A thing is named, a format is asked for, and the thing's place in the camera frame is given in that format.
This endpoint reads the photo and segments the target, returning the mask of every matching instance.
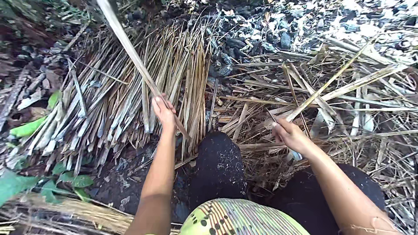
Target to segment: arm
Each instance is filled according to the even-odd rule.
[[[300,128],[279,119],[273,133],[309,160],[326,202],[344,234],[400,234],[381,211]]]
[[[176,110],[171,103],[170,108],[166,108],[162,99],[155,97],[152,100],[154,113],[159,118],[163,131],[142,188],[138,210],[125,235],[170,233],[176,129],[173,113]]]

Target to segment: leg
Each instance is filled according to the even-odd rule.
[[[356,167],[338,166],[377,207],[385,210],[383,194],[376,182]],[[269,206],[291,216],[311,235],[339,234],[338,225],[310,167],[297,172],[284,189],[276,192]]]
[[[191,210],[215,198],[246,199],[241,151],[225,133],[208,134],[198,153],[197,172],[190,181]]]

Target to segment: green patterned shirt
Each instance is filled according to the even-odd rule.
[[[244,199],[214,199],[187,217],[180,235],[309,235],[292,217]]]

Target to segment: forearm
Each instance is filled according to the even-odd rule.
[[[125,235],[170,233],[174,181],[174,130],[164,130],[142,187],[136,216]]]
[[[152,195],[171,198],[174,182],[174,130],[164,130],[144,182],[141,199]]]
[[[312,147],[306,157],[344,234],[395,234],[387,215],[318,146]]]

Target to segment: dirt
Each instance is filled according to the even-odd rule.
[[[95,200],[134,215],[151,163],[142,169],[136,169],[150,160],[157,143],[157,140],[153,140],[138,151],[127,148],[116,160],[110,157],[100,175],[94,180],[94,185],[89,188],[90,195]],[[176,170],[171,200],[173,222],[182,223],[189,215],[187,185],[191,172],[188,164]]]

